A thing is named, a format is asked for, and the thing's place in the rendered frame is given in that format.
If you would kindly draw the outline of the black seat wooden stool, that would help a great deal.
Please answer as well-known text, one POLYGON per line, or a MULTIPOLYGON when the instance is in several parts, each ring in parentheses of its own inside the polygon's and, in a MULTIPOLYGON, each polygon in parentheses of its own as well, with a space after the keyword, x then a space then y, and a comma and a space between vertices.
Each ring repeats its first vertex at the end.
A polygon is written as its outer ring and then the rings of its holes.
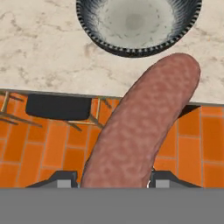
MULTIPOLYGON (((7 113, 7 106, 10 99, 20 102, 22 99, 11 95, 9 91, 0 91, 0 95, 3 96, 3 105, 0 108, 0 121, 14 125, 18 125, 18 122, 22 122, 41 127, 41 125, 36 122, 28 121, 7 113)), ((103 127, 99 122, 101 102, 104 102, 109 109, 111 108, 111 105, 106 99, 99 98, 96 115, 92 115, 91 98, 56 96, 49 94, 28 94, 25 113, 28 116, 65 122, 78 131, 81 131, 78 124, 94 125, 101 129, 103 127)))

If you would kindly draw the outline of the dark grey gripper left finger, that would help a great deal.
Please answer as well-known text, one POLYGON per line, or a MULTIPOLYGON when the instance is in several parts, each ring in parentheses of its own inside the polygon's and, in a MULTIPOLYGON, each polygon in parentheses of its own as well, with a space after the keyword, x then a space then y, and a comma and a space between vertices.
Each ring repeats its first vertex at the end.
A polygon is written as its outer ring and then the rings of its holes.
POLYGON ((56 171, 50 178, 39 181, 32 188, 77 188, 78 173, 77 171, 56 171))

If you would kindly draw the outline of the reddish brown sausage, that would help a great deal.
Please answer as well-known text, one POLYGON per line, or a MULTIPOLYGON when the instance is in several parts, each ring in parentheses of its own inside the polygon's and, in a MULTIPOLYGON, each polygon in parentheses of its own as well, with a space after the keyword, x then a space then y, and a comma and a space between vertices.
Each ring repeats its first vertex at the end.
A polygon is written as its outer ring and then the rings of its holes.
POLYGON ((102 129, 80 186, 145 188, 159 148, 199 80, 199 63, 185 53, 171 54, 149 67, 102 129))

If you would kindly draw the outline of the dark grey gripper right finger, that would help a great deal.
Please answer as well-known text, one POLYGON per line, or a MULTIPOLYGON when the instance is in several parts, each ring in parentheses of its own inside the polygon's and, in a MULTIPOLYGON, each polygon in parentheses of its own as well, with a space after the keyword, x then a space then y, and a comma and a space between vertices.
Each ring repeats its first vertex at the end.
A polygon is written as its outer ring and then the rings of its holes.
POLYGON ((198 185, 177 178, 171 171, 153 170, 150 176, 149 188, 174 188, 174 187, 196 187, 198 185))

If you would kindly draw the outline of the black rimmed grey bowl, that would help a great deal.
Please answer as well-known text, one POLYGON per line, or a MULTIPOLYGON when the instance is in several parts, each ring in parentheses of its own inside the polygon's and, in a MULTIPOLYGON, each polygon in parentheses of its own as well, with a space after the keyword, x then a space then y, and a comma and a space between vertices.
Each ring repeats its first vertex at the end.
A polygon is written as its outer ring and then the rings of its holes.
POLYGON ((202 0, 76 0, 84 32, 104 51, 143 58, 180 41, 199 17, 202 0))

